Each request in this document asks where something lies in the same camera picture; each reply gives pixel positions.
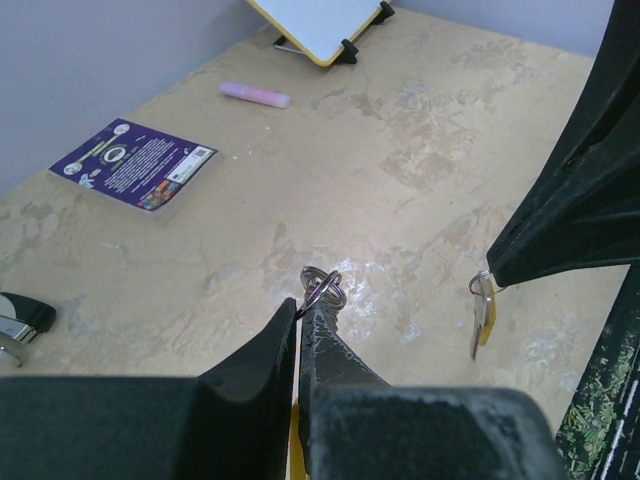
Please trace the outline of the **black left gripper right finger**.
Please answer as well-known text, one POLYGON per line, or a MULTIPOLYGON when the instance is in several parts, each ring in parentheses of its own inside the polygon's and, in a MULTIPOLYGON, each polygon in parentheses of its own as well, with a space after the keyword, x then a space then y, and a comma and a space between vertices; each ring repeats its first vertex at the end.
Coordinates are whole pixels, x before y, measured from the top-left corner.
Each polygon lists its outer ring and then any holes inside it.
POLYGON ((521 391, 392 386, 338 336, 322 303, 302 318, 299 438, 312 479, 562 479, 547 419, 521 391))

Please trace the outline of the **key with yellow tag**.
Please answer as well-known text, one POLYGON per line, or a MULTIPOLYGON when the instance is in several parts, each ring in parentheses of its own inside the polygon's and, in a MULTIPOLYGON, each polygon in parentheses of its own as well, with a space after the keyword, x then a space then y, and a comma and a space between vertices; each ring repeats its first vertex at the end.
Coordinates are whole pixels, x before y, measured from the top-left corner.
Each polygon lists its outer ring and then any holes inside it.
POLYGON ((496 288, 489 270, 478 272, 469 282, 474 300, 474 327, 470 343, 470 357, 476 361, 478 350, 491 336, 497 318, 496 288))

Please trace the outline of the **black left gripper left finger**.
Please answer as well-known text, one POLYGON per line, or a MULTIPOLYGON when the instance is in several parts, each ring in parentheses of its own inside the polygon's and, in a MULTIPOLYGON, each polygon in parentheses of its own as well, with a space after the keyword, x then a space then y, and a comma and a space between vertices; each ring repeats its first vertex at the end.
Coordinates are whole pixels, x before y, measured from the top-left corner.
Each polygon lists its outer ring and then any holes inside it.
POLYGON ((195 377, 1 381, 5 479, 281 479, 297 305, 195 377))

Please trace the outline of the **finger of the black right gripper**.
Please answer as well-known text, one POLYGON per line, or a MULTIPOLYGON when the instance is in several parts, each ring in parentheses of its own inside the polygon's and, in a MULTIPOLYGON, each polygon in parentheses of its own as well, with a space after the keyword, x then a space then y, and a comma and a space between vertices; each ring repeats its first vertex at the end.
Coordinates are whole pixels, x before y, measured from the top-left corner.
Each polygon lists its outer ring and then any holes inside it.
POLYGON ((581 96, 487 252, 501 287, 639 260, 639 4, 614 2, 581 96))

